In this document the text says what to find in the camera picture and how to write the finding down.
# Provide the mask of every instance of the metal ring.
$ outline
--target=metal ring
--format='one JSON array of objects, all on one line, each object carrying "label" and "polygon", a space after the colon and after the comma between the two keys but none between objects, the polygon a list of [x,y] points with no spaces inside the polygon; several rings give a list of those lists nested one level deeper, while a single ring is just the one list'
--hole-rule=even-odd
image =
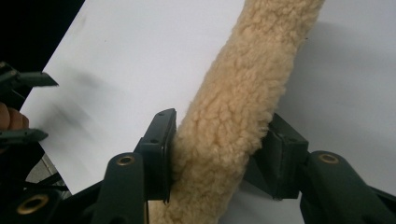
[{"label": "metal ring", "polygon": [[39,210],[50,200],[47,194],[37,194],[20,204],[17,212],[20,215],[29,215]]},{"label": "metal ring", "polygon": [[134,163],[134,157],[132,156],[124,156],[117,160],[118,165],[129,165]]},{"label": "metal ring", "polygon": [[339,162],[338,158],[331,154],[320,154],[319,159],[329,164],[336,164]]}]

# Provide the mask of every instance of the white surface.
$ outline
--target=white surface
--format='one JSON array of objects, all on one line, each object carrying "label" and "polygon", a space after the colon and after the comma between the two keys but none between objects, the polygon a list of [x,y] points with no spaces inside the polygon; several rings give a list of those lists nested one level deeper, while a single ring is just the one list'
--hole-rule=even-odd
[{"label": "white surface", "polygon": [[[87,1],[45,71],[59,88],[32,92],[23,112],[77,192],[134,149],[153,115],[181,121],[224,45],[242,0]],[[344,156],[366,182],[396,194],[396,3],[328,0],[295,61],[278,113],[310,150]],[[303,223],[297,201],[244,183],[221,223]]]}]

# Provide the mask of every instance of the fluffy beige fleece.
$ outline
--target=fluffy beige fleece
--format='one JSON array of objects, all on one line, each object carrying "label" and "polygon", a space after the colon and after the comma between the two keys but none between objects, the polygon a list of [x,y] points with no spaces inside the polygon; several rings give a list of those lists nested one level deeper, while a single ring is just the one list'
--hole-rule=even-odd
[{"label": "fluffy beige fleece", "polygon": [[246,0],[178,128],[169,204],[151,202],[150,223],[212,224],[261,147],[297,49],[323,0]]}]

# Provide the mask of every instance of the hand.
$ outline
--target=hand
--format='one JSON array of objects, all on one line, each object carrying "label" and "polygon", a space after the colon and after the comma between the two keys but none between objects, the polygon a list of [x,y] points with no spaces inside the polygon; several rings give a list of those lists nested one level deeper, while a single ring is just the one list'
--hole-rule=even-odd
[{"label": "hand", "polygon": [[[0,103],[0,131],[18,130],[29,128],[29,119],[14,108],[9,108],[5,104]],[[0,148],[0,154],[5,152],[4,148]]]}]

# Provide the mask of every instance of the brass grommet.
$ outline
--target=brass grommet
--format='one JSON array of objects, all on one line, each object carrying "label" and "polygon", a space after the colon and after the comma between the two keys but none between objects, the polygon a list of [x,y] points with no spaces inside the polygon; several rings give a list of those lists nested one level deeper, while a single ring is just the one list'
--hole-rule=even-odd
[{"label": "brass grommet", "polygon": [[118,165],[129,165],[134,163],[134,157],[132,156],[124,156],[117,160]]},{"label": "brass grommet", "polygon": [[37,194],[27,199],[23,203],[20,204],[17,208],[17,212],[20,215],[29,215],[48,203],[50,200],[49,196],[46,194]]},{"label": "brass grommet", "polygon": [[320,154],[319,159],[329,164],[336,164],[339,162],[338,158],[334,157],[331,154]]}]

